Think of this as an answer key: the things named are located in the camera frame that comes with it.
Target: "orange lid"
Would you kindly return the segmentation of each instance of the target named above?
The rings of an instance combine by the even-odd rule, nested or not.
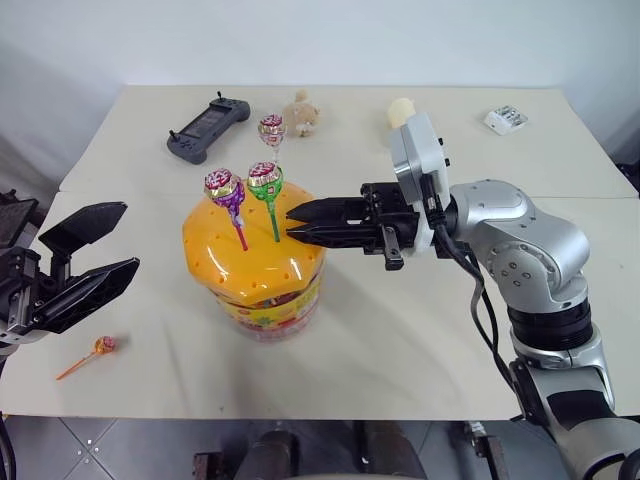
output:
[[[267,204],[246,195],[240,216],[249,249],[243,251],[227,209],[204,197],[182,226],[189,272],[216,294],[240,305],[305,289],[322,264],[324,248],[289,237],[285,230],[300,222],[286,219],[286,212],[312,199],[300,187],[284,183],[275,201],[280,232],[276,243]]]

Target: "table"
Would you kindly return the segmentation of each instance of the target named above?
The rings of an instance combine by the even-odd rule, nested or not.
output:
[[[194,166],[165,142],[204,110],[216,90],[247,100],[252,117],[234,125]],[[259,118],[291,102],[295,87],[128,86],[86,152],[60,186],[63,192],[200,193],[202,179],[225,166],[246,175],[270,158],[257,136]],[[357,194],[367,181],[393,181],[386,110],[397,97],[415,101],[444,138],[450,182],[499,178],[533,197],[637,198],[559,90],[425,87],[310,87],[321,109],[315,136],[282,147],[290,181],[315,195]],[[481,123],[487,111],[511,104],[529,117],[500,137]]]
[[[0,383],[7,412],[149,418],[504,419],[518,413],[468,314],[472,281],[433,254],[385,272],[382,257],[330,251],[319,308],[299,336],[264,345],[239,333],[188,274],[180,227],[199,193],[62,192],[43,229],[83,205],[123,200],[118,228],[78,251],[74,273],[137,255],[128,290],[63,335],[21,347]],[[580,225],[593,319],[621,415],[640,411],[635,381],[640,210],[635,199],[544,198]],[[39,242],[34,248],[44,254]],[[514,354],[505,305],[489,283],[501,352]],[[62,382],[94,339],[125,340]]]

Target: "stuffed toy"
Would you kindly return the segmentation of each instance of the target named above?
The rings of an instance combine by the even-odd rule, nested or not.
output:
[[[295,102],[282,111],[284,124],[290,135],[308,137],[315,130],[320,110],[307,102],[307,91],[298,90]]]

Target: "floor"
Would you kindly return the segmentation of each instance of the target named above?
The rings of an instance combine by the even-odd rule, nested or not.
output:
[[[398,422],[430,480],[490,480],[454,422]],[[512,479],[567,478],[556,447],[524,422],[485,422]],[[19,417],[7,419],[21,480],[188,480],[193,455],[223,450],[239,462],[264,432],[288,429],[301,446],[300,474],[355,473],[345,421],[198,421]]]

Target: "game controller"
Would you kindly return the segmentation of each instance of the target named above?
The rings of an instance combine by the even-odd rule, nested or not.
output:
[[[224,98],[218,92],[218,98],[180,132],[169,130],[167,147],[174,155],[198,165],[206,160],[209,145],[231,125],[244,122],[250,115],[251,108],[247,102]]]

